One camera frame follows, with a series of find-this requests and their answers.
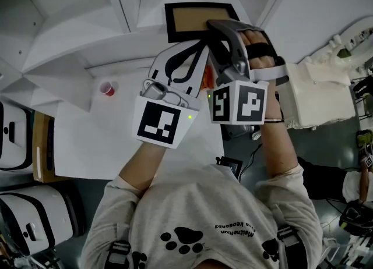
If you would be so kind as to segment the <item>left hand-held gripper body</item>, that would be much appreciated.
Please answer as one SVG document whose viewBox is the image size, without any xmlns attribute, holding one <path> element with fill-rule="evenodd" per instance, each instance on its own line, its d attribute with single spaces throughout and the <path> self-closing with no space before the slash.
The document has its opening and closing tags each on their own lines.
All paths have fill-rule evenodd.
<svg viewBox="0 0 373 269">
<path fill-rule="evenodd" d="M 177 148 L 196 119 L 201 100 L 146 79 L 135 100 L 132 136 L 166 148 Z"/>
</svg>

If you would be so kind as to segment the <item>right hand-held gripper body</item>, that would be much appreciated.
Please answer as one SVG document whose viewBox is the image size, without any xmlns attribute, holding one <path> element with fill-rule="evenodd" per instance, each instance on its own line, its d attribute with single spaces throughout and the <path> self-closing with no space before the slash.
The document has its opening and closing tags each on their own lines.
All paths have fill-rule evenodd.
<svg viewBox="0 0 373 269">
<path fill-rule="evenodd" d="M 213 62 L 217 86 L 207 92 L 210 118 L 213 123 L 228 125 L 262 125 L 268 97 L 269 81 L 288 81 L 285 64 L 265 69 L 248 68 L 241 73 L 242 62 L 221 65 Z"/>
</svg>

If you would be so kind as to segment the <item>person's right hand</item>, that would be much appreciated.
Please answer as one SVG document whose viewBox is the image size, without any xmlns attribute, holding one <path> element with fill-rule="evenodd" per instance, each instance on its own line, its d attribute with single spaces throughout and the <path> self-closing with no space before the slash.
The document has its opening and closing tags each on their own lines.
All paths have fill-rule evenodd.
<svg viewBox="0 0 373 269">
<path fill-rule="evenodd" d="M 244 43 L 251 69 L 265 69 L 285 65 L 284 59 L 276 55 L 264 32 L 245 30 L 239 32 L 239 35 Z"/>
</svg>

